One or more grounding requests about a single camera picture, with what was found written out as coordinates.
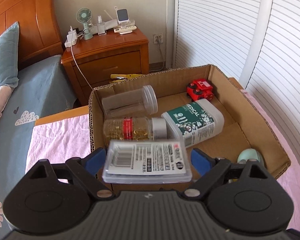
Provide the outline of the wall power outlet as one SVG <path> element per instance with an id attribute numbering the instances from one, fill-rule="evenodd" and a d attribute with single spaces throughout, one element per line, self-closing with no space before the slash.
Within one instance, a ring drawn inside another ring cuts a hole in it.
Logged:
<path id="1" fill-rule="evenodd" d="M 153 43 L 154 44 L 162 44 L 163 43 L 163 35 L 162 34 L 154 34 L 153 35 Z"/>

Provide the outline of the open cardboard box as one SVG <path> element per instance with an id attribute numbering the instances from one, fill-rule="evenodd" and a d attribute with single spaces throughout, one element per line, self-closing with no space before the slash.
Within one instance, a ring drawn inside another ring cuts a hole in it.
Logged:
<path id="1" fill-rule="evenodd" d="M 105 146 L 103 98 L 151 85 L 158 101 L 155 116 L 159 117 L 189 103 L 186 86 L 200 78 L 207 79 L 213 86 L 215 97 L 211 102 L 223 114 L 225 122 L 219 135 L 201 142 L 197 148 L 211 157 L 223 157 L 232 162 L 236 162 L 243 150 L 254 148 L 262 154 L 268 172 L 275 178 L 282 176 L 291 161 L 269 120 L 223 72 L 211 64 L 167 70 L 95 88 L 88 103 L 91 149 Z"/>

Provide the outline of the pink cloth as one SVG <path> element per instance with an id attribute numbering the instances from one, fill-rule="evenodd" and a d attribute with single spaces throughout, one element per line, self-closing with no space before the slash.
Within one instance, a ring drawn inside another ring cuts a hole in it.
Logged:
<path id="1" fill-rule="evenodd" d="M 294 203 L 294 214 L 288 227 L 300 231 L 300 165 L 285 137 L 257 100 L 246 90 L 245 92 L 241 90 L 241 92 L 270 124 L 290 158 L 290 167 L 277 181 L 290 195 Z M 90 152 L 88 114 L 34 126 L 25 171 L 28 171 L 40 159 L 49 159 L 51 163 L 64 163 L 71 157 L 84 158 Z"/>

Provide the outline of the green desk fan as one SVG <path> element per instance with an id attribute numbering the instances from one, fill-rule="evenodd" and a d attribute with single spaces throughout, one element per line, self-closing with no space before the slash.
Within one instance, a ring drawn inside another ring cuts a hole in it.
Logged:
<path id="1" fill-rule="evenodd" d="M 81 8 L 76 13 L 76 20 L 83 24 L 83 34 L 85 40 L 93 38 L 93 34 L 90 30 L 90 21 L 92 16 L 93 14 L 89 8 Z"/>

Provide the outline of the blue pillow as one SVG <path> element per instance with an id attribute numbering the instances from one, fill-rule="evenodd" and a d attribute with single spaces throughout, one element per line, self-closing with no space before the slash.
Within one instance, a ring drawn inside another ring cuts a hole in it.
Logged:
<path id="1" fill-rule="evenodd" d="M 17 21 L 0 35 L 0 86 L 16 88 L 18 85 L 18 43 Z"/>

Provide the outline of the small screen device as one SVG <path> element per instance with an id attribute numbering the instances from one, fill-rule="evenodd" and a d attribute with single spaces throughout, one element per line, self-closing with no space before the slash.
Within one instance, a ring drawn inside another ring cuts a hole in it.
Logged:
<path id="1" fill-rule="evenodd" d="M 126 24 L 129 23 L 129 16 L 128 16 L 128 11 L 125 8 L 118 8 L 117 6 L 114 7 L 116 16 L 117 16 L 117 22 L 118 26 L 125 26 Z"/>

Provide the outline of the yellow tool on floor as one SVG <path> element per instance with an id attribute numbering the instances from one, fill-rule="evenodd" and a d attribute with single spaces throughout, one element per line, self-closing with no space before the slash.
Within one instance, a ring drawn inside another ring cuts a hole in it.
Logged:
<path id="1" fill-rule="evenodd" d="M 142 77 L 142 74 L 111 74 L 110 75 L 110 83 L 120 82 L 123 80 L 134 79 L 137 77 Z"/>

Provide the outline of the clear plastic jar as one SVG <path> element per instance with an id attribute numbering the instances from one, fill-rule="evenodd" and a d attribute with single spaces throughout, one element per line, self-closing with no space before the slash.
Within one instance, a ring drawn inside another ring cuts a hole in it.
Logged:
<path id="1" fill-rule="evenodd" d="M 109 96 L 101 102 L 107 119 L 147 116 L 158 112 L 157 97 L 151 85 Z"/>

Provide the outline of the wooden headboard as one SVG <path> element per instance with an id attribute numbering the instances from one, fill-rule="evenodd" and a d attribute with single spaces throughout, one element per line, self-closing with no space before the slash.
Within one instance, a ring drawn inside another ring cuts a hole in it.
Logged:
<path id="1" fill-rule="evenodd" d="M 19 23 L 18 69 L 63 53 L 53 0 L 0 0 L 0 35 Z"/>

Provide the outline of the white green medical bottle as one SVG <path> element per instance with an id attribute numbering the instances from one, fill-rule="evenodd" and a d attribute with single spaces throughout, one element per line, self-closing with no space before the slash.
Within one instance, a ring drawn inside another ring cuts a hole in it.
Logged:
<path id="1" fill-rule="evenodd" d="M 215 137 L 224 127 L 223 114 L 206 99 L 177 107 L 161 117 L 166 121 L 168 137 L 179 139 L 186 148 Z"/>

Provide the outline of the white louvered closet door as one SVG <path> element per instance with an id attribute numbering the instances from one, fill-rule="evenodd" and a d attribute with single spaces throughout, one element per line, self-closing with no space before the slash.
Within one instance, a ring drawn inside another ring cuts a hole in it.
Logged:
<path id="1" fill-rule="evenodd" d="M 300 164 L 300 0 L 175 0 L 172 62 L 236 78 Z"/>

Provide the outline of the red toy train car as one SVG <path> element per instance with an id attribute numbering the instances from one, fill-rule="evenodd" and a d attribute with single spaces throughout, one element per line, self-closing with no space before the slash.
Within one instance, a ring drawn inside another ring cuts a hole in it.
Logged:
<path id="1" fill-rule="evenodd" d="M 213 87 L 206 79 L 196 79 L 187 85 L 186 95 L 191 98 L 192 102 L 200 99 L 211 101 L 214 97 Z"/>

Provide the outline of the gold capsule bottle silver cap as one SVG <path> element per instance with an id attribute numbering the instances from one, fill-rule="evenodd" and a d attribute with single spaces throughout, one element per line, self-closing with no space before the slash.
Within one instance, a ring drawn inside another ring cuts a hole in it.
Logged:
<path id="1" fill-rule="evenodd" d="M 167 138 L 163 118 L 128 117 L 107 119 L 103 123 L 104 142 L 111 140 L 161 140 Z"/>

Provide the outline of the clear box with label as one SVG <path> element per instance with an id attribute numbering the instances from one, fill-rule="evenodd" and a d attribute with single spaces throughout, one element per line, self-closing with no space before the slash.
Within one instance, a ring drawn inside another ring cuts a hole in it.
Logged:
<path id="1" fill-rule="evenodd" d="M 112 140 L 102 179 L 111 184 L 187 183 L 192 179 L 192 171 L 180 141 Z"/>

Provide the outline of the teal round case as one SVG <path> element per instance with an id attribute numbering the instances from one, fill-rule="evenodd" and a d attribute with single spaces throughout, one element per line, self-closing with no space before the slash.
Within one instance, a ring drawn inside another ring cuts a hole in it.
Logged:
<path id="1" fill-rule="evenodd" d="M 264 159 L 261 155 L 260 152 L 258 152 L 257 150 L 255 150 L 254 148 L 248 148 L 246 150 L 243 150 L 238 158 L 237 158 L 237 162 L 238 163 L 246 163 L 249 159 L 255 159 L 257 160 L 261 165 L 264 166 Z"/>

